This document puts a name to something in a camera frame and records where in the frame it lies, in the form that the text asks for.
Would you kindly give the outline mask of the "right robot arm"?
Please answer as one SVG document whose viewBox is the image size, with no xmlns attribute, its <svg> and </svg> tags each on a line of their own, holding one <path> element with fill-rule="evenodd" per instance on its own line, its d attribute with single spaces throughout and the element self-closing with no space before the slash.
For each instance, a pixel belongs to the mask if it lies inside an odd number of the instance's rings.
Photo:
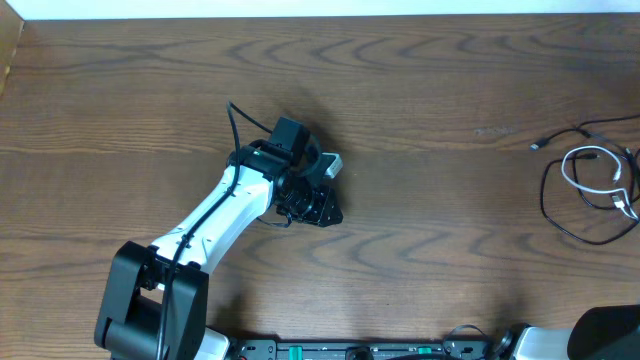
<svg viewBox="0 0 640 360">
<path fill-rule="evenodd" d="M 498 359 L 639 360 L 639 305 L 592 308 L 571 329 L 522 326 Z"/>
</svg>

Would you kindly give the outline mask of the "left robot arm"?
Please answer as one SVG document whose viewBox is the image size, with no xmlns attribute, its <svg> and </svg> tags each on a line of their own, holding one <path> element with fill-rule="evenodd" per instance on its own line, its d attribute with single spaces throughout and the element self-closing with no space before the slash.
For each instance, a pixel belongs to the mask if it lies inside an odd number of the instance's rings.
<svg viewBox="0 0 640 360">
<path fill-rule="evenodd" d="M 223 359 L 230 339 L 206 325 L 209 277 L 241 233 L 270 207 L 288 222 L 339 224 L 325 184 L 343 166 L 319 154 L 296 174 L 294 155 L 256 141 L 232 152 L 219 184 L 149 246 L 125 243 L 112 260 L 94 332 L 114 359 Z"/>
</svg>

